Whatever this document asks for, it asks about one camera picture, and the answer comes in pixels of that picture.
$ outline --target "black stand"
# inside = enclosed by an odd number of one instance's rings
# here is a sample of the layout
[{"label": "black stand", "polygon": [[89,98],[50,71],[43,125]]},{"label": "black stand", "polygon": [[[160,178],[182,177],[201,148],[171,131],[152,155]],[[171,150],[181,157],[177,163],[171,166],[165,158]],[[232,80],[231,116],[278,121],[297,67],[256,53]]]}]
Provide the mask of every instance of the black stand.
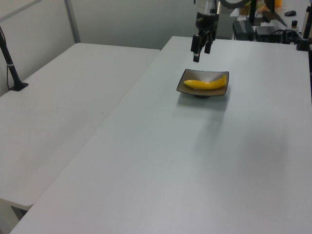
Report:
[{"label": "black stand", "polygon": [[312,26],[312,3],[308,14],[307,24],[304,29],[303,38],[300,43],[297,44],[297,50],[299,51],[309,51],[311,43],[308,41],[309,34]]},{"label": "black stand", "polygon": [[256,9],[257,0],[252,0],[250,3],[250,13],[249,13],[249,22],[252,26],[260,26],[262,23],[262,18],[255,18],[255,9]]},{"label": "black stand", "polygon": [[12,78],[14,80],[14,86],[11,88],[11,90],[20,91],[23,88],[25,88],[26,86],[28,86],[28,84],[21,82],[21,80],[18,76],[18,73],[17,73],[15,66],[14,66],[14,63],[11,59],[8,48],[6,47],[6,41],[5,41],[4,35],[2,34],[1,27],[0,27],[0,33],[1,33],[1,35],[0,35],[0,47],[1,47],[1,50],[3,53],[3,56],[5,58],[6,64],[9,68],[11,75],[12,75]]}]

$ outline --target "white wall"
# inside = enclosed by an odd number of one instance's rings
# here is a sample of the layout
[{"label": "white wall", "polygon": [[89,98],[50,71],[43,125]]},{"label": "white wall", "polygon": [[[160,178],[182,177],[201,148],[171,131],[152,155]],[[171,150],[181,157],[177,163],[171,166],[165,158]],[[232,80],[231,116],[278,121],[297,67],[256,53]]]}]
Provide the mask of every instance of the white wall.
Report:
[{"label": "white wall", "polygon": [[[21,80],[74,44],[64,0],[39,1],[1,21],[0,26]],[[0,96],[5,92],[6,62],[0,53]]]},{"label": "white wall", "polygon": [[162,49],[171,36],[192,37],[193,0],[69,0],[81,42]]}]

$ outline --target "robotic arm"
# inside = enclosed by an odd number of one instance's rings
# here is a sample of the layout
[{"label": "robotic arm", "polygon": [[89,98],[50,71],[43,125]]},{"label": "robotic arm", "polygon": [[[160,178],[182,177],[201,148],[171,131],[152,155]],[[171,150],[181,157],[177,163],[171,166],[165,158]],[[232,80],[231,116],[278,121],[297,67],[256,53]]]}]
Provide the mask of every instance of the robotic arm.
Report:
[{"label": "robotic arm", "polygon": [[198,34],[193,36],[191,46],[194,62],[199,62],[203,47],[205,47],[206,54],[210,53],[211,45],[216,36],[221,4],[227,8],[236,9],[248,2],[250,0],[194,0],[197,11],[195,24],[198,28]]}]

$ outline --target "banana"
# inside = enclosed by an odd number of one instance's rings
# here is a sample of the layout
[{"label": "banana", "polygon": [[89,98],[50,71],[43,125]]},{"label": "banana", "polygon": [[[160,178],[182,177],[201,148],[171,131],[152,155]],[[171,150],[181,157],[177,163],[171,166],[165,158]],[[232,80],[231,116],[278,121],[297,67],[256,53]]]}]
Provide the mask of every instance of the banana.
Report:
[{"label": "banana", "polygon": [[195,89],[218,89],[226,85],[226,76],[210,82],[189,79],[184,84]]}]

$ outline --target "square plate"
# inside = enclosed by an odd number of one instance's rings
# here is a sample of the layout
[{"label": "square plate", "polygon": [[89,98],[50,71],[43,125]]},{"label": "square plate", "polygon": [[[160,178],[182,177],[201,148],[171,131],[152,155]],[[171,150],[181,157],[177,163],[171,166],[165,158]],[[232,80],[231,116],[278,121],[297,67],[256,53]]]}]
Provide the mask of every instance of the square plate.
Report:
[{"label": "square plate", "polygon": [[[215,81],[226,75],[226,85],[219,89],[194,89],[184,84],[184,81],[193,79],[204,82]],[[222,96],[225,95],[229,85],[229,72],[205,72],[185,69],[180,82],[176,88],[177,91],[185,94],[192,94],[199,98],[208,98],[210,96]]]}]

